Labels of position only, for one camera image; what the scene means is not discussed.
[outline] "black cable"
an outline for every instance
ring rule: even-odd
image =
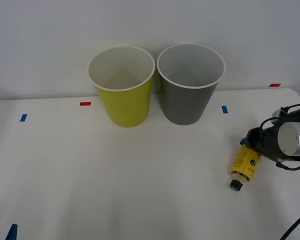
[[[295,228],[300,224],[300,217],[299,219],[294,223],[292,224],[292,226],[283,234],[283,236],[280,238],[280,240],[285,240],[289,235],[290,233],[292,233],[293,230],[295,230]]]
[[[269,122],[269,121],[271,121],[271,120],[280,120],[280,119],[281,119],[280,117],[275,116],[275,117],[270,117],[270,118],[264,120],[264,121],[260,124],[260,127],[259,127],[260,136],[261,136],[261,137],[263,136],[262,130],[263,130],[264,125],[265,125],[267,122]]]
[[[287,106],[287,107],[284,107],[285,109],[289,110],[289,109],[292,109],[292,108],[295,108],[295,107],[299,107],[300,106],[300,103],[299,104],[295,104],[295,105],[291,105],[291,106]]]
[[[284,170],[288,170],[288,171],[297,171],[297,170],[300,170],[300,166],[291,168],[291,167],[288,167],[288,166],[282,164],[279,161],[276,162],[275,166],[277,166],[278,168],[284,169]]]

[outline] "paper cup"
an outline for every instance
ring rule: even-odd
[[[219,53],[195,43],[166,48],[156,65],[160,73],[162,111],[178,125],[190,125],[200,119],[226,71]]]
[[[131,128],[148,116],[154,58],[136,46],[117,46],[98,53],[88,75],[111,120]]]

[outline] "bottle label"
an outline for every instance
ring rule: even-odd
[[[231,175],[240,177],[245,182],[249,182],[255,174],[256,167],[260,161],[260,156],[246,145],[242,145],[240,152],[236,156],[232,166]]]

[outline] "yellow bottle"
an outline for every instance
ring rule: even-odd
[[[237,192],[240,191],[243,184],[254,177],[259,161],[260,155],[243,144],[231,169],[230,188]]]

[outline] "cup rim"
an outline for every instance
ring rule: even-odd
[[[171,81],[170,79],[168,79],[160,70],[160,67],[159,67],[159,61],[160,61],[160,58],[161,56],[163,55],[163,53],[165,53],[165,51],[171,49],[171,48],[174,48],[174,47],[177,47],[177,46],[181,46],[181,45],[195,45],[195,46],[200,46],[200,47],[203,47],[203,48],[206,48],[206,49],[209,49],[211,50],[212,52],[214,52],[221,60],[222,60],[222,63],[223,63],[223,73],[222,75],[214,82],[208,84],[208,85],[203,85],[203,86],[186,86],[186,85],[181,85],[181,84],[178,84],[178,83],[175,83],[173,81]],[[161,77],[163,77],[166,81],[168,81],[169,83],[175,85],[175,86],[178,86],[178,87],[181,87],[181,88],[184,88],[184,89],[205,89],[205,88],[208,88],[208,87],[211,87],[215,84],[217,84],[220,79],[222,79],[222,77],[225,75],[226,73],[226,62],[224,60],[224,58],[216,51],[214,50],[213,48],[209,47],[209,46],[206,46],[206,45],[203,45],[203,44],[199,44],[199,43],[178,43],[178,44],[175,44],[175,45],[172,45],[172,46],[169,46],[167,47],[166,49],[164,49],[160,55],[158,56],[157,60],[156,60],[156,68],[158,69],[158,72],[160,74]]]
[[[100,86],[100,85],[96,84],[96,83],[91,79],[90,74],[89,74],[89,68],[90,68],[90,65],[91,65],[92,61],[93,61],[98,55],[100,55],[100,54],[102,54],[102,53],[104,53],[104,52],[106,52],[106,51],[109,51],[109,50],[111,50],[111,49],[116,49],[116,48],[133,48],[133,49],[138,49],[138,50],[140,50],[140,51],[146,53],[146,54],[150,57],[151,62],[152,62],[152,71],[151,71],[150,75],[149,75],[143,82],[139,83],[138,85],[135,85],[135,86],[132,86],[132,87],[129,87],[129,88],[124,88],[124,89],[110,89],[110,88],[106,88],[106,87],[103,87],[103,86]],[[99,51],[99,52],[98,52],[98,53],[97,53],[97,54],[89,61],[89,64],[88,64],[88,67],[87,67],[86,70],[87,70],[87,75],[88,75],[88,77],[89,77],[90,82],[91,82],[95,87],[97,87],[97,88],[99,88],[99,89],[102,89],[102,90],[105,90],[105,91],[108,91],[108,92],[126,92],[126,91],[130,91],[130,90],[136,89],[136,88],[138,88],[138,87],[144,85],[145,83],[147,83],[147,82],[150,80],[150,78],[154,75],[154,72],[155,72],[155,70],[156,70],[156,62],[155,62],[155,60],[154,60],[154,57],[153,57],[148,51],[144,50],[144,49],[141,48],[141,47],[130,46],[130,45],[119,45],[119,46],[112,46],[112,47],[106,48],[106,49],[104,49],[104,50],[102,50],[102,51]]]

